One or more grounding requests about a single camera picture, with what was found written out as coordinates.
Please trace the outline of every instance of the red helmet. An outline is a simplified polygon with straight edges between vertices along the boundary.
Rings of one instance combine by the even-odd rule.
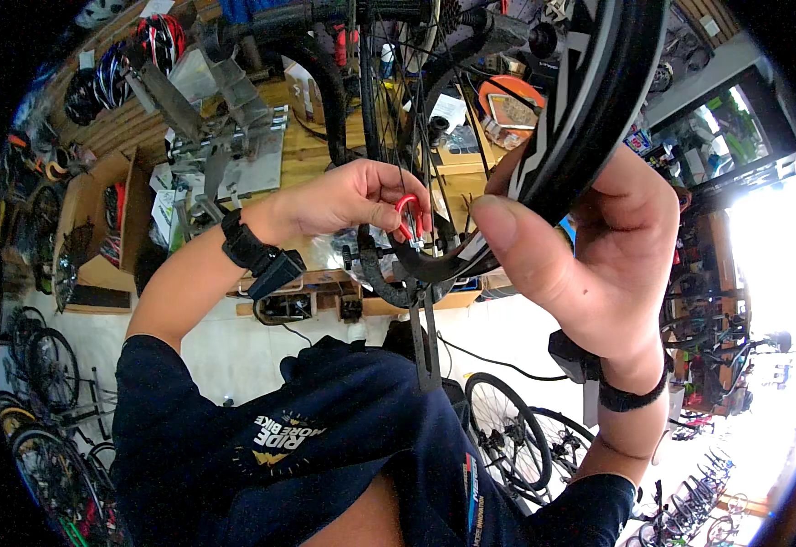
[[[185,31],[174,16],[146,17],[137,26],[135,36],[152,63],[165,75],[170,74],[185,52]]]

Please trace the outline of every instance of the white tiled floor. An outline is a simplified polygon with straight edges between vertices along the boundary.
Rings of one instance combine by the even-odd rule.
[[[203,321],[183,340],[182,357],[197,387],[208,399],[221,403],[230,397],[235,404],[245,403],[282,385],[279,363],[294,356],[306,341],[282,327],[261,325],[251,316],[238,317],[236,304],[242,300],[222,299]],[[55,314],[53,300],[39,293],[30,294],[25,304],[38,307],[49,326],[61,331],[76,353],[83,377],[97,367],[98,379],[107,388],[115,386],[115,364],[128,327],[130,315]],[[444,339],[480,356],[507,361],[542,377],[562,374],[547,352],[549,335],[559,328],[553,316],[521,295],[472,304],[468,308],[435,312],[436,330]],[[385,337],[391,317],[364,318],[368,345],[377,346]],[[320,312],[315,319],[294,323],[291,327],[315,343],[324,335],[349,341],[348,326],[339,321],[337,312]],[[535,382],[506,366],[486,363],[455,349],[447,352],[439,344],[442,374],[464,384],[475,372],[488,372],[504,380],[530,406],[557,410],[582,423],[582,389],[570,381]],[[85,402],[86,394],[80,397]],[[96,426],[84,428],[98,437]],[[653,491],[653,482],[666,478],[666,493],[694,470],[704,447],[701,443],[680,443],[676,454],[660,467],[651,467],[642,486]],[[685,448],[692,447],[692,454]],[[646,501],[652,498],[648,494]]]

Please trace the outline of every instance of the plastic bag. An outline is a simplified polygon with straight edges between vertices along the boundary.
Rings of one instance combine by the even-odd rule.
[[[370,227],[370,235],[373,241],[376,242],[378,247],[390,248],[392,244],[389,242],[388,235],[376,226]],[[349,246],[349,252],[353,255],[359,252],[359,227],[349,227],[342,229],[335,234],[316,235],[312,239],[310,245],[310,254],[317,263],[323,263],[326,268],[343,269],[343,247]],[[383,271],[383,277],[389,279],[392,277],[392,262],[394,262],[394,255],[385,255],[380,258],[380,269]],[[364,272],[361,270],[361,262],[358,260],[352,261],[352,269],[346,273],[360,283],[365,289],[373,290],[365,278]]]

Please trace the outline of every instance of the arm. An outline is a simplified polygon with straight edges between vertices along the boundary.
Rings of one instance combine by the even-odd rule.
[[[505,157],[487,191],[501,193],[521,157]],[[662,377],[658,311],[678,228],[677,196],[653,169],[619,146],[572,212],[576,258],[553,228],[523,205],[495,196],[473,216],[508,277],[559,322],[576,344],[601,357],[613,387],[644,395]],[[665,430],[667,395],[617,413],[599,405],[600,432],[575,480],[622,475],[637,485]]]
[[[401,223],[393,204],[405,193],[419,196],[425,228],[430,229],[430,203],[422,183],[405,170],[368,160],[246,206],[240,222],[262,243],[275,246],[296,235],[329,234],[363,222],[392,231]],[[126,338],[149,334],[179,353],[185,334],[245,273],[222,252],[224,242],[222,228],[216,226],[170,257],[143,290]]]

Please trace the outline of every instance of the wrist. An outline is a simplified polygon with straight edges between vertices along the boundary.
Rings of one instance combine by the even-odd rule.
[[[295,225],[283,213],[282,205],[280,193],[272,193],[244,206],[240,211],[239,223],[246,224],[260,242],[280,247],[294,235],[292,227]]]
[[[662,379],[665,366],[662,343],[656,337],[632,356],[601,359],[601,372],[612,387],[636,395],[646,395]]]

